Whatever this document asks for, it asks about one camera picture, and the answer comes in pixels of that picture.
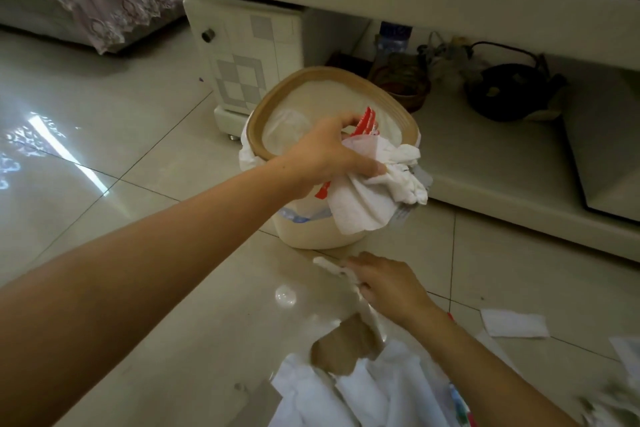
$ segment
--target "checkered pattern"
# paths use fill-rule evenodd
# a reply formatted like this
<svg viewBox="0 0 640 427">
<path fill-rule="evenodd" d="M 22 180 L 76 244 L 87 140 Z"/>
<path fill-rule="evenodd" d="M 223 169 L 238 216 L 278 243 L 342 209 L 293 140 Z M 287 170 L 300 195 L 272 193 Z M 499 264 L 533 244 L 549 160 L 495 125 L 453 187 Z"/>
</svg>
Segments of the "checkered pattern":
<svg viewBox="0 0 640 427">
<path fill-rule="evenodd" d="M 252 110 L 266 94 L 262 61 L 233 55 L 234 61 L 216 60 L 221 78 L 217 78 L 225 105 Z"/>
</svg>

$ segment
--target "person's right arm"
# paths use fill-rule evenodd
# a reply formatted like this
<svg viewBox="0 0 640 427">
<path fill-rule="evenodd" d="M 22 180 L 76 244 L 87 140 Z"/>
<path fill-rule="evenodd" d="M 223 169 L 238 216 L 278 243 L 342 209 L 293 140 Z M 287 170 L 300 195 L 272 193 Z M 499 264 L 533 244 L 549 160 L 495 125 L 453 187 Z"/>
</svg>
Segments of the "person's right arm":
<svg viewBox="0 0 640 427">
<path fill-rule="evenodd" d="M 347 263 L 364 298 L 411 333 L 441 366 L 481 427 L 577 427 L 578 423 L 471 337 L 429 298 L 404 262 L 371 253 Z"/>
</svg>

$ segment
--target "hand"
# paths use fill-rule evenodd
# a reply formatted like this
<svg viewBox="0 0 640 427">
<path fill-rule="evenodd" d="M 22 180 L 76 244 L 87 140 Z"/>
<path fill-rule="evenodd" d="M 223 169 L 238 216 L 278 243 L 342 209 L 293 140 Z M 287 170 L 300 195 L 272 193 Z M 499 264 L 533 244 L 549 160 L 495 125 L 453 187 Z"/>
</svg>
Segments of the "hand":
<svg viewBox="0 0 640 427">
<path fill-rule="evenodd" d="M 367 302 L 399 326 L 406 328 L 416 315 L 437 307 L 404 262 L 362 252 L 349 257 L 345 266 L 362 282 L 360 292 Z"/>
<path fill-rule="evenodd" d="M 359 120 L 360 116 L 352 112 L 323 118 L 289 149 L 284 159 L 303 173 L 309 187 L 350 172 L 366 177 L 384 174 L 387 172 L 384 164 L 342 145 L 345 135 L 342 129 L 356 125 Z"/>
</svg>

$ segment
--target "cabinet knob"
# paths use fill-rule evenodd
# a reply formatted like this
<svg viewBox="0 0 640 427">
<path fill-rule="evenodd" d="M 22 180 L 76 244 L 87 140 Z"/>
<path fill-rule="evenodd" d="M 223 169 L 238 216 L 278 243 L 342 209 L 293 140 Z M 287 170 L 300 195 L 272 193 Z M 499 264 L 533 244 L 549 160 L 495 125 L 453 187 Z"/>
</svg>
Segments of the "cabinet knob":
<svg viewBox="0 0 640 427">
<path fill-rule="evenodd" d="M 216 33 L 213 29 L 207 29 L 201 34 L 201 36 L 204 42 L 212 42 L 213 38 L 216 36 Z"/>
</svg>

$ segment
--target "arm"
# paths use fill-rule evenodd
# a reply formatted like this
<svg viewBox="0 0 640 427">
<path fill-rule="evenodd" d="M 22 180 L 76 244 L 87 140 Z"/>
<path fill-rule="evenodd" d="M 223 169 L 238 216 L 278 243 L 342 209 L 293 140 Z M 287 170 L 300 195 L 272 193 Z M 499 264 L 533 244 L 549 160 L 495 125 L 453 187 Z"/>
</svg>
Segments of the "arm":
<svg viewBox="0 0 640 427">
<path fill-rule="evenodd" d="M 0 289 L 0 418 L 56 422 L 220 262 L 292 199 L 386 172 L 319 122 L 284 156 L 65 253 Z"/>
<path fill-rule="evenodd" d="M 480 426 L 578 426 L 437 307 L 407 264 L 364 252 L 347 266 L 363 282 L 364 298 L 441 366 Z"/>
</svg>

